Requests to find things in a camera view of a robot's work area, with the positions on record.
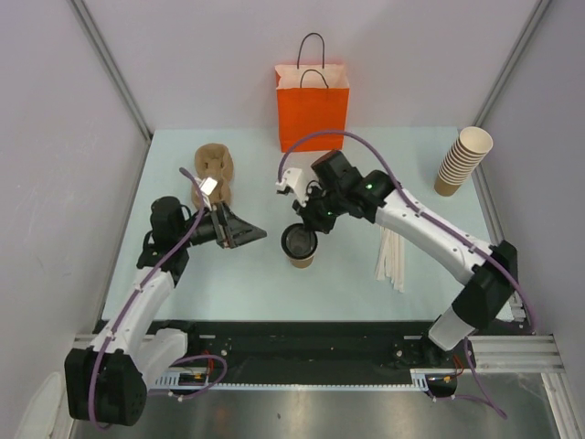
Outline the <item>black coffee cup lid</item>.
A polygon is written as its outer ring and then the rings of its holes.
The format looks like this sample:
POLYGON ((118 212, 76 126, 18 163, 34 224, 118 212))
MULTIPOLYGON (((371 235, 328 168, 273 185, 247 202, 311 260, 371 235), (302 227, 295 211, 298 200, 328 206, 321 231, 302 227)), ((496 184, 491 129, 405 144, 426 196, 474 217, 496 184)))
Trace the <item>black coffee cup lid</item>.
POLYGON ((317 246, 316 233, 302 223, 294 223, 282 232, 281 247, 289 259, 295 261, 309 259, 314 256, 317 246))

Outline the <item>single brown paper cup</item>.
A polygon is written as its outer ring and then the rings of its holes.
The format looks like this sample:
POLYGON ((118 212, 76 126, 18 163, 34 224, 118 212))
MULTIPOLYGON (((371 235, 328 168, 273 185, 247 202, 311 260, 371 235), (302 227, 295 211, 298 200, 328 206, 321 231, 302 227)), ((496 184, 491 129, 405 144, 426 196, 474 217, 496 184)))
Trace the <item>single brown paper cup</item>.
POLYGON ((312 264, 312 262, 314 260, 314 256, 311 255, 308 257, 304 257, 304 258, 295 258, 295 257, 289 256, 288 260, 292 266, 299 268, 299 269, 305 269, 312 264))

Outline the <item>orange paper bag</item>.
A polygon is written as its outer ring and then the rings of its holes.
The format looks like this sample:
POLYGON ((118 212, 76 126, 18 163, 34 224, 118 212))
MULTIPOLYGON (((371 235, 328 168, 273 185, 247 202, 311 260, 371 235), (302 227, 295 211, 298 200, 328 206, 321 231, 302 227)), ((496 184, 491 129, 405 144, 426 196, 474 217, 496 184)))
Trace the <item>orange paper bag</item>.
POLYGON ((275 66, 278 133, 281 151, 305 136, 326 130, 343 130, 350 94, 346 66, 325 60, 303 64, 298 54, 293 64, 275 66))

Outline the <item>stack of paper cups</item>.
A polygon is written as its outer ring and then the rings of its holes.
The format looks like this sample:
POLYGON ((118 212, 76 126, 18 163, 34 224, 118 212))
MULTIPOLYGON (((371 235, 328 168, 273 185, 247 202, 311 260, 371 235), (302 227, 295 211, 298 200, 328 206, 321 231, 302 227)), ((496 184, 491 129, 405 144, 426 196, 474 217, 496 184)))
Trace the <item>stack of paper cups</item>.
POLYGON ((471 177, 493 146, 494 140, 486 130, 476 126, 463 128, 441 161, 435 191, 443 197, 452 196, 471 177))

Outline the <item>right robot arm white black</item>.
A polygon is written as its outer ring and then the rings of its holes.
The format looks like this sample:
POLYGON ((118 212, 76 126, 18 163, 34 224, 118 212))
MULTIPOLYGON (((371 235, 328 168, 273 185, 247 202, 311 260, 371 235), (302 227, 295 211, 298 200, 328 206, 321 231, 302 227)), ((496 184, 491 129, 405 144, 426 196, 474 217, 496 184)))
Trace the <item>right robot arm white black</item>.
POLYGON ((293 208, 312 233, 329 233, 336 219, 348 214, 392 230, 440 263, 463 287, 449 308, 428 330, 421 344, 423 359, 442 367, 455 347, 497 318, 515 291, 516 248, 507 241, 493 246, 451 223, 400 191, 390 176, 374 170, 362 176, 340 151, 312 165, 310 180, 301 168, 281 171, 277 186, 295 195, 293 208))

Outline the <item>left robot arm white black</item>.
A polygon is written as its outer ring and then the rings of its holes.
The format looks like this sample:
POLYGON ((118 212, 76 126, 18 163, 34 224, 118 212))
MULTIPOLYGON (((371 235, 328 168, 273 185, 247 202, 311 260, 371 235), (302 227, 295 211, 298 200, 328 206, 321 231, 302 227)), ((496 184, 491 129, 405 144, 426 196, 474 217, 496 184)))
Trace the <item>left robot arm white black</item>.
POLYGON ((267 236, 224 203, 202 208, 190 218, 186 212, 175 197, 152 204, 151 229, 144 236, 125 303, 86 348, 73 348, 66 356, 66 391, 73 419, 100 428, 134 425, 148 391, 165 370, 176 361, 192 365, 202 354, 201 342, 179 328, 163 328, 151 341, 144 339, 187 267, 189 248, 215 242, 222 249, 235 249, 267 236))

